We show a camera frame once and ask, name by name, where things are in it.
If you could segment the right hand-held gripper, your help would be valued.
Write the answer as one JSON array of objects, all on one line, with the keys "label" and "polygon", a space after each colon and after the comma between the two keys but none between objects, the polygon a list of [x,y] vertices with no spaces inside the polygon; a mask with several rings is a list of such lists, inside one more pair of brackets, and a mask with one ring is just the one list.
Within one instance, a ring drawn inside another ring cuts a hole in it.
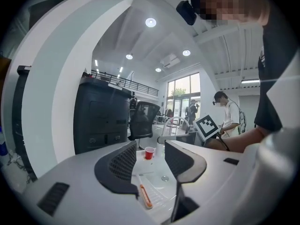
[{"label": "right hand-held gripper", "polygon": [[197,131],[200,146],[202,147],[204,147],[205,144],[221,130],[221,127],[214,122],[210,115],[205,115],[204,117],[196,119],[193,121],[193,126]]}]

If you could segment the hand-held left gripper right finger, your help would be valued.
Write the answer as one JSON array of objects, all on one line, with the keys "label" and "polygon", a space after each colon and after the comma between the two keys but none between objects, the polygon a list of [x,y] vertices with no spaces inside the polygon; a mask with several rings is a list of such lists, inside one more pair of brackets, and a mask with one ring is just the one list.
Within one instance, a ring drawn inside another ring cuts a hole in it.
[{"label": "hand-held left gripper right finger", "polygon": [[257,145],[243,153],[165,141],[165,161],[177,181],[172,222],[233,222],[255,165]]}]

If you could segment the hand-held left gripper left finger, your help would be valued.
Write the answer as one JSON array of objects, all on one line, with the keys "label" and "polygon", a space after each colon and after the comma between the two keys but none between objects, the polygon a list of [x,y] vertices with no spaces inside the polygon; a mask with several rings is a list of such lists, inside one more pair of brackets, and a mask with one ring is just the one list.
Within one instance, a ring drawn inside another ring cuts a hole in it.
[{"label": "hand-held left gripper left finger", "polygon": [[136,150],[136,142],[67,158],[24,191],[23,203],[43,225],[150,225],[136,186],[109,169],[129,150]]}]

